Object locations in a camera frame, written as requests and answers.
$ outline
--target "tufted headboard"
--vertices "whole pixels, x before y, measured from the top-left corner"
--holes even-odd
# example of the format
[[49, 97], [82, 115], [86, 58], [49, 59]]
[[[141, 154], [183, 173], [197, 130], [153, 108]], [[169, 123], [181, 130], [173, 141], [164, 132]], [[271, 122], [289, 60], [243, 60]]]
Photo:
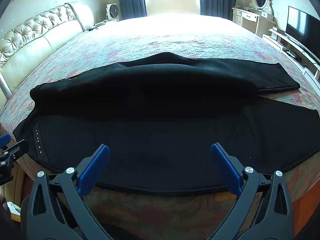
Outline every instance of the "tufted headboard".
[[38, 14], [3, 35], [0, 38], [0, 109], [36, 67], [93, 24], [90, 8], [72, 2]]

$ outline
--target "white box fan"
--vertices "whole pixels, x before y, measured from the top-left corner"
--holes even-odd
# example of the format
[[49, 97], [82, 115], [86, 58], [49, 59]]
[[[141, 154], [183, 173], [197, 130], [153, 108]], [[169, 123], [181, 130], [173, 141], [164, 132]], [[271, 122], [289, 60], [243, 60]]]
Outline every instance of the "white box fan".
[[115, 3], [107, 4], [107, 19], [119, 21], [119, 8]]

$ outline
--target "floral bedspread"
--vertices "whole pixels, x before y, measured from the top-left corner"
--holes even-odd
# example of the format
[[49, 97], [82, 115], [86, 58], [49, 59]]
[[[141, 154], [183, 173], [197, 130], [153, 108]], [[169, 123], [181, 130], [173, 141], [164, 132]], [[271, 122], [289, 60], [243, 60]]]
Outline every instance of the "floral bedspread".
[[[160, 52], [190, 58], [235, 58], [280, 62], [300, 83], [299, 90], [267, 95], [282, 102], [317, 109], [320, 98], [308, 81], [281, 53], [233, 22], [209, 16], [163, 15], [110, 22], [84, 32], [48, 57], [17, 88], [0, 116], [1, 134], [10, 133], [34, 107], [29, 91], [36, 85], [79, 74], [114, 62], [131, 61]], [[45, 170], [27, 155], [18, 160], [34, 178]], [[319, 179], [320, 153], [285, 174], [292, 201]], [[128, 194], [95, 187], [86, 202], [101, 223], [127, 229], [145, 240], [206, 239], [227, 215], [234, 195], [222, 192], [186, 197]]]

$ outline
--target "television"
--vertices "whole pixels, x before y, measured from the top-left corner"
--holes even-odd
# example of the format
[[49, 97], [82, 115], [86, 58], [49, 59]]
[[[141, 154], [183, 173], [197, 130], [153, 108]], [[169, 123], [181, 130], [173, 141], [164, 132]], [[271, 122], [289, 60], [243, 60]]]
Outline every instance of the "television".
[[292, 41], [320, 62], [320, 20], [289, 6], [288, 23], [285, 31]]

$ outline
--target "bed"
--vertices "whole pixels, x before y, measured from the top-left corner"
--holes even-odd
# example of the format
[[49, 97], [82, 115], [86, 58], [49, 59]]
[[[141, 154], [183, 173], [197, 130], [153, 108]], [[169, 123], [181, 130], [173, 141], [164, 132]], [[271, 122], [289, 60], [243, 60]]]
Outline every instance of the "bed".
[[[13, 129], [31, 112], [34, 102], [29, 91], [36, 85], [68, 78], [95, 67], [166, 51], [189, 58], [280, 62], [301, 88], [265, 97], [316, 109], [320, 113], [320, 98], [312, 86], [288, 59], [260, 37], [222, 18], [162, 15], [109, 22], [93, 31], [80, 33], [63, 45], [12, 93], [1, 112], [1, 134], [12, 135]], [[39, 170], [45, 170], [27, 155], [18, 163], [31, 178]], [[319, 180], [319, 166], [320, 152], [284, 174], [292, 201], [301, 198]], [[98, 187], [85, 197], [100, 223], [124, 228], [145, 240], [206, 239], [227, 215], [234, 200], [235, 196], [229, 192], [159, 197]], [[258, 203], [257, 197], [253, 206]], [[253, 213], [249, 214], [243, 228], [249, 226]]]

